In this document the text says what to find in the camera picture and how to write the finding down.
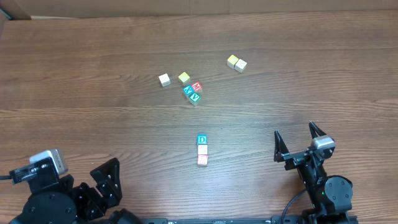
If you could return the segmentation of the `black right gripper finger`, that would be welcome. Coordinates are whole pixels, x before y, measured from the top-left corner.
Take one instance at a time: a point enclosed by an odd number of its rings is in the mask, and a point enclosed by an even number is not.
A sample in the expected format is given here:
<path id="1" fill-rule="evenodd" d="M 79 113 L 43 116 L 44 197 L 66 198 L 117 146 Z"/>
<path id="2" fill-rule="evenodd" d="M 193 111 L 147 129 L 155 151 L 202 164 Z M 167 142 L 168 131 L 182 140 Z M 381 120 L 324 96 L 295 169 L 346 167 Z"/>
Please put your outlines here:
<path id="1" fill-rule="evenodd" d="M 278 130 L 274 131 L 275 149 L 274 149 L 274 162 L 283 162 L 285 157 L 290 155 L 284 140 L 282 139 Z"/>
<path id="2" fill-rule="evenodd" d="M 312 139 L 326 135 L 326 133 L 323 132 L 313 121 L 309 122 L 308 126 Z"/>

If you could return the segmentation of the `plain cream wooden block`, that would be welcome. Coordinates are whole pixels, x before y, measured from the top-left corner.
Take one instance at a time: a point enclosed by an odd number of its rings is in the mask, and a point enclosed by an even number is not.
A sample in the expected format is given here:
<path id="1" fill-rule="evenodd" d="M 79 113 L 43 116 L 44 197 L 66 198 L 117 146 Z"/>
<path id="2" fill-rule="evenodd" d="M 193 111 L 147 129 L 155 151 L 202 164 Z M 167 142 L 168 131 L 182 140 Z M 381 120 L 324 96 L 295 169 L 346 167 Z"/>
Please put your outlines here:
<path id="1" fill-rule="evenodd" d="M 207 155 L 208 154 L 208 146 L 204 144 L 199 144 L 197 146 L 198 155 Z"/>

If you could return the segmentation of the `red Y wooden block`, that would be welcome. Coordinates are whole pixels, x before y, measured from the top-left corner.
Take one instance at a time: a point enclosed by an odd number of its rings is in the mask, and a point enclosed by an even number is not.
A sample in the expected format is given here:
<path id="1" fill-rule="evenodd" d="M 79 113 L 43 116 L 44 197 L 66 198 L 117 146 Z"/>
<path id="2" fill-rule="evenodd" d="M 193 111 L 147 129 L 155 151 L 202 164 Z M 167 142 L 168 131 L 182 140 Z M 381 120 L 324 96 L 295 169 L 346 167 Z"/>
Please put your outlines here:
<path id="1" fill-rule="evenodd" d="M 199 154 L 197 157 L 197 164 L 199 166 L 207 166 L 208 165 L 208 155 Z"/>

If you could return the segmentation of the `blue D wooden block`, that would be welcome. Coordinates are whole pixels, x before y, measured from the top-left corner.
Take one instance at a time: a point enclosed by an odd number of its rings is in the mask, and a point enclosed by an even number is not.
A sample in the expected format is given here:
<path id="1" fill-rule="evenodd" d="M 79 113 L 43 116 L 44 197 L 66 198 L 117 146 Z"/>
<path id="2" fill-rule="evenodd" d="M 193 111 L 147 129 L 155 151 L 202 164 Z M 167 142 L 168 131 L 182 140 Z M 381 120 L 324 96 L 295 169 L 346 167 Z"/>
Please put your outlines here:
<path id="1" fill-rule="evenodd" d="M 208 144 L 208 136 L 206 134 L 199 134 L 197 136 L 197 144 L 198 145 L 207 145 Z"/>

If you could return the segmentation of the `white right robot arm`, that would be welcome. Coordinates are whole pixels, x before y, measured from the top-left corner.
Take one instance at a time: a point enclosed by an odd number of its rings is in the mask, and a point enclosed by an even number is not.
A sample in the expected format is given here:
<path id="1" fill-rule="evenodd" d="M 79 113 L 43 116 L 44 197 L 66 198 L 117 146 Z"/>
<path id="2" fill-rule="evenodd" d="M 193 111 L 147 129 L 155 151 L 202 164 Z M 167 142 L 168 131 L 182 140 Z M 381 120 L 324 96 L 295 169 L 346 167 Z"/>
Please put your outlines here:
<path id="1" fill-rule="evenodd" d="M 285 170 L 296 169 L 305 188 L 294 196 L 284 208 L 280 222 L 284 223 L 288 208 L 304 193 L 312 208 L 296 217 L 296 223 L 357 223 L 356 217 L 348 215 L 352 209 L 352 182 L 341 175 L 328 175 L 323 163 L 335 150 L 335 140 L 323 132 L 314 122 L 308 124 L 312 141 L 302 152 L 291 154 L 278 131 L 274 132 L 274 161 L 284 162 Z"/>

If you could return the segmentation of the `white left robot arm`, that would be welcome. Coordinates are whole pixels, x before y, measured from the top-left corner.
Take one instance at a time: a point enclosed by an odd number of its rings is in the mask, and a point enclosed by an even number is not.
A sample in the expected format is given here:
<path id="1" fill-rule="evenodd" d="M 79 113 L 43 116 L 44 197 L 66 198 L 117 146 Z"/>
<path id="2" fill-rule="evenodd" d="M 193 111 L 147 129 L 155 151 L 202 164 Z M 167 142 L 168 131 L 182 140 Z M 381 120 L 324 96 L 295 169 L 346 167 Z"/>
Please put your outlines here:
<path id="1" fill-rule="evenodd" d="M 64 153 L 49 149 L 30 157 L 29 165 L 10 171 L 13 184 L 27 182 L 31 195 L 20 215 L 12 223 L 168 223 L 165 218 L 138 218 L 121 209 L 105 217 L 108 209 L 120 204 L 123 197 L 119 176 L 120 163 L 112 158 L 93 169 L 90 175 L 96 187 L 82 182 L 74 185 Z"/>

